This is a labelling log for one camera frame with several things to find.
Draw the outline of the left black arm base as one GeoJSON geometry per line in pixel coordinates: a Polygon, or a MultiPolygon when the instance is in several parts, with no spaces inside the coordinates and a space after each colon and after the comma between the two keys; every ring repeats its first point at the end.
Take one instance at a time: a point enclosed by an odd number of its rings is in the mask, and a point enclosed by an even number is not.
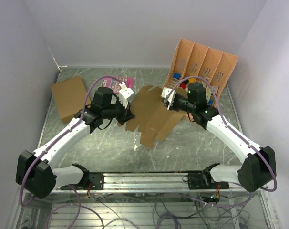
{"type": "Polygon", "coordinates": [[[104,187],[104,174],[98,172],[89,173],[89,190],[103,190],[104,187]]]}

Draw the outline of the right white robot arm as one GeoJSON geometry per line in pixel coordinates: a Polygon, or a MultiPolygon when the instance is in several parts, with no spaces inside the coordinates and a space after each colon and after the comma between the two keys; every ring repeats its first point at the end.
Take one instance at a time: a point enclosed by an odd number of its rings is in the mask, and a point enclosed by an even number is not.
{"type": "Polygon", "coordinates": [[[241,185],[246,191],[254,192],[272,181],[277,189],[276,159],[274,150],[261,147],[246,138],[215,107],[208,104],[206,90],[201,83],[191,83],[187,96],[170,88],[162,90],[162,99],[169,110],[184,111],[203,129],[218,137],[240,160],[239,166],[214,164],[203,171],[203,185],[214,188],[219,182],[241,185]]]}

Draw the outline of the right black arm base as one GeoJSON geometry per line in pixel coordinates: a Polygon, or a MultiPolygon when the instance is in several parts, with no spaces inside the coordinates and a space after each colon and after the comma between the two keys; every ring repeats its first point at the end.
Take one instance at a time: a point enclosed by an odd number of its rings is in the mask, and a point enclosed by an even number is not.
{"type": "Polygon", "coordinates": [[[189,190],[200,190],[200,189],[229,189],[228,182],[215,182],[212,179],[208,179],[203,172],[191,172],[187,173],[182,177],[182,180],[187,183],[189,190]]]}

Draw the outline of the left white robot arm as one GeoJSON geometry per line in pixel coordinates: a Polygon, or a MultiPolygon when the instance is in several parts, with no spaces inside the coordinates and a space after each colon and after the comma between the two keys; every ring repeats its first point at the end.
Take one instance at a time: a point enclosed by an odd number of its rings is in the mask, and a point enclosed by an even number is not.
{"type": "Polygon", "coordinates": [[[121,125],[134,118],[131,101],[135,93],[121,84],[121,90],[115,94],[112,89],[99,87],[90,105],[78,111],[68,125],[52,140],[33,152],[25,150],[19,155],[16,183],[21,190],[26,189],[35,197],[47,197],[55,188],[73,185],[77,189],[103,188],[101,173],[91,173],[79,164],[58,168],[58,163],[67,151],[95,129],[101,129],[105,119],[116,119],[121,125]]]}

